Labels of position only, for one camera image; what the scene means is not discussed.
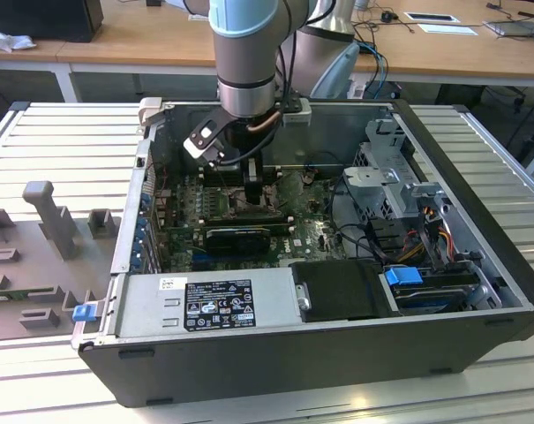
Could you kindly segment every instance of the black computer case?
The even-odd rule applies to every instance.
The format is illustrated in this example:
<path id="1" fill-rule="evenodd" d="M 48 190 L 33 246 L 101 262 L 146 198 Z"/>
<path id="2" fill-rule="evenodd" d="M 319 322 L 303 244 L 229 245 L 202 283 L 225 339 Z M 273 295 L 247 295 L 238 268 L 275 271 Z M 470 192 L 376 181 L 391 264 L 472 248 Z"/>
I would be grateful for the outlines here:
<path id="1" fill-rule="evenodd" d="M 100 0 L 3 0 L 0 32 L 90 42 L 103 20 Z"/>

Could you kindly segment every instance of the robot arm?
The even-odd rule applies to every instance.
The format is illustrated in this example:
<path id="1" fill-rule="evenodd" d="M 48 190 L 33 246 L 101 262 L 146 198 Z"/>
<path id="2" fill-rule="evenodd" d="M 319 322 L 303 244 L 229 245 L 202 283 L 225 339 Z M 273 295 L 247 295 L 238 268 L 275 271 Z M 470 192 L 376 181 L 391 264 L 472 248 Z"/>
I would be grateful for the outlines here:
<path id="1" fill-rule="evenodd" d="M 281 125 L 290 82 L 311 97 L 336 97 L 347 82 L 358 54 L 350 25 L 354 3 L 320 0 L 316 8 L 316 0 L 210 0 L 206 10 L 205 1 L 182 2 L 188 11 L 207 11 L 222 103 L 192 131 L 184 148 L 201 163 L 240 164 L 251 203 L 262 190 L 260 150 Z M 282 78 L 278 110 L 277 67 L 288 75 Z M 221 133 L 238 149 L 238 157 L 224 158 Z"/>

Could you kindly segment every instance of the tissue paper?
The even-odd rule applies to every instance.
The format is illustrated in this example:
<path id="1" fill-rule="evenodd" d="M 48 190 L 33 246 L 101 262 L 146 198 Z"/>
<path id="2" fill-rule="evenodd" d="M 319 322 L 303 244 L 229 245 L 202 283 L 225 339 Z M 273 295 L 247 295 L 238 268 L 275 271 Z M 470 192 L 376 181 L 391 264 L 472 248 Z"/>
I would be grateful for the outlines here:
<path id="1" fill-rule="evenodd" d="M 27 35 L 8 35 L 0 33 L 0 50 L 11 51 L 18 49 L 31 49 L 36 47 L 31 37 Z"/>

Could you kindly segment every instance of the power supply label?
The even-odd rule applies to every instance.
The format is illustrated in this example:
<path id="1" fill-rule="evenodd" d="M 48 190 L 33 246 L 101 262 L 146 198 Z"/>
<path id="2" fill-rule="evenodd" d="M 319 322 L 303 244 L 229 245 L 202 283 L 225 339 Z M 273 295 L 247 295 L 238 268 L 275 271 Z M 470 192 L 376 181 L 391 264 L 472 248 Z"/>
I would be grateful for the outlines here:
<path id="1" fill-rule="evenodd" d="M 188 331 L 255 327 L 251 280 L 188 283 L 184 328 Z"/>

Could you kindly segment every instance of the blue tab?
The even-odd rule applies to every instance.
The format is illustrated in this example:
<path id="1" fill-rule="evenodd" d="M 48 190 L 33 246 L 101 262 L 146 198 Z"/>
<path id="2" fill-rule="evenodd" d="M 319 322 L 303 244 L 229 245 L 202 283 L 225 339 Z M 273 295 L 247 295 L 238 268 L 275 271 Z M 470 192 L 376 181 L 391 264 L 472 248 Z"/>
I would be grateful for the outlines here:
<path id="1" fill-rule="evenodd" d="M 391 268 L 384 273 L 384 276 L 387 278 L 388 285 L 422 284 L 424 282 L 417 268 L 413 267 Z"/>
<path id="2" fill-rule="evenodd" d="M 96 321 L 96 305 L 78 305 L 72 311 L 74 322 Z"/>

